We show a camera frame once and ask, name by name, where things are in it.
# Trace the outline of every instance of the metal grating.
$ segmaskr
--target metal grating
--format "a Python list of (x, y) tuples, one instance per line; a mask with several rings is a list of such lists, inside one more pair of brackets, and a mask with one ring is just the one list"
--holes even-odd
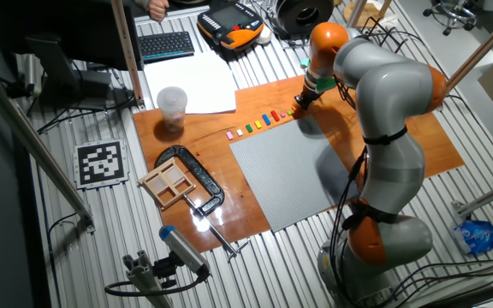
[[(342, 4), (334, 10), (331, 21), (345, 24), (342, 20), (343, 7)], [(416, 33), (400, 4), (393, 2), (389, 9), (399, 17), (399, 30)], [(207, 52), (209, 47), (195, 25), (196, 16), (202, 10), (171, 13), (161, 24), (139, 18), (138, 34), (189, 31), (196, 52)], [(396, 48), (392, 45), (387, 47), (391, 50)], [(307, 52), (307, 48), (287, 48), (284, 42), (273, 37), (269, 45), (257, 45), (229, 59), (229, 67), (237, 89), (257, 86), (303, 74), (300, 60), (307, 57)], [(400, 53), (438, 66), (430, 52), (415, 39), (409, 39)], [(132, 88), (127, 74), (121, 74), (121, 77), (125, 85)], [(120, 87), (115, 77), (112, 78), (114, 86)], [(152, 109), (151, 95), (143, 75), (141, 82), (146, 95), (146, 108)], [(94, 234), (78, 232), (75, 229), (77, 219), (73, 217), (57, 226), (50, 235), (50, 242), (55, 248), (58, 292), (49, 262), (48, 239), (42, 233), (50, 295), (55, 307), (59, 306), (59, 301), (63, 307), (150, 306), (143, 298), (117, 298), (104, 293), (104, 285), (126, 280), (122, 256), (144, 249), (154, 260), (164, 258), (168, 253), (168, 248), (157, 235), (162, 226), (157, 207), (151, 197), (135, 184), (147, 173), (147, 168), (134, 127), (134, 112), (138, 110), (109, 110), (85, 115), (62, 122), (42, 135), (43, 141), (72, 180), (72, 155), (76, 145), (100, 139), (124, 139), (128, 144), (128, 156), (131, 157), (128, 160), (129, 181), (118, 186), (81, 192), (92, 208), (97, 229)], [(54, 110), (36, 109), (32, 115), (34, 127), (43, 126), (55, 115)], [(442, 111), (436, 111), (435, 116), (466, 166), (426, 179), (418, 196), (404, 209), (404, 214), (418, 216), (429, 225), (434, 237), (434, 249), (419, 261), (397, 268), (399, 277), (425, 264), (469, 259), (459, 253), (452, 240), (450, 229), (454, 226), (454, 220), (449, 204), (453, 199), (473, 200), (493, 187), (493, 139), (489, 139), (484, 133), (485, 128), (477, 124), (477, 116), (467, 105), (455, 99), (446, 99)], [(73, 210), (33, 159), (32, 166), (40, 227), (43, 230)], [(312, 216), (276, 234), (267, 231), (254, 235), (250, 238), (252, 244), (229, 264), (221, 247), (203, 253), (210, 263), (213, 277), (208, 283), (185, 293), (171, 295), (170, 298), (175, 307), (334, 305), (318, 277), (316, 256), (318, 248), (329, 238), (335, 213), (331, 210)], [(474, 216), (493, 223), (493, 203), (477, 210)], [(493, 258), (493, 251), (478, 257), (488, 258)], [(472, 268), (437, 268), (426, 274), (451, 275), (467, 270)], [(187, 269), (180, 269), (177, 280), (179, 285), (186, 285), (193, 281), (193, 277)]]

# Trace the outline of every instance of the person's hand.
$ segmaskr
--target person's hand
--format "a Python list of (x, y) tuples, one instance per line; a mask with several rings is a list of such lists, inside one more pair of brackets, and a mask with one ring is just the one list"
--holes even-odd
[(169, 7), (169, 0), (151, 0), (147, 6), (150, 17), (161, 22), (165, 17), (165, 11)]

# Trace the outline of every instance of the white paper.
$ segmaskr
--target white paper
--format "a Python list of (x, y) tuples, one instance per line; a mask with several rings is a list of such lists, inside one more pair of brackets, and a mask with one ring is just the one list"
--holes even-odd
[(148, 64), (144, 67), (153, 103), (167, 86), (187, 94), (187, 114), (209, 114), (236, 109), (235, 80), (228, 64), (209, 51), (200, 55)]

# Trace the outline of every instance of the office chair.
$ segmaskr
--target office chair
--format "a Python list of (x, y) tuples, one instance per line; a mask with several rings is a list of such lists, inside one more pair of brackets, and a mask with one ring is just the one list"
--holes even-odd
[(447, 15), (448, 23), (446, 25), (443, 24), (446, 27), (443, 34), (446, 36), (452, 32), (452, 29), (458, 29), (458, 27), (453, 28), (457, 21), (463, 24), (464, 29), (471, 31), (477, 22), (477, 16), (466, 8), (466, 6), (471, 4), (471, 0), (439, 0), (437, 5), (424, 11), (424, 16), (428, 17), (434, 14)]

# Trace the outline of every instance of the blue plastic bag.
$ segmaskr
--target blue plastic bag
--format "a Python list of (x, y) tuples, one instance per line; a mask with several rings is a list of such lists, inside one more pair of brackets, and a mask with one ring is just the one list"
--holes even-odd
[(464, 253), (478, 254), (493, 249), (493, 226), (490, 222), (463, 222), (454, 229), (454, 237)]

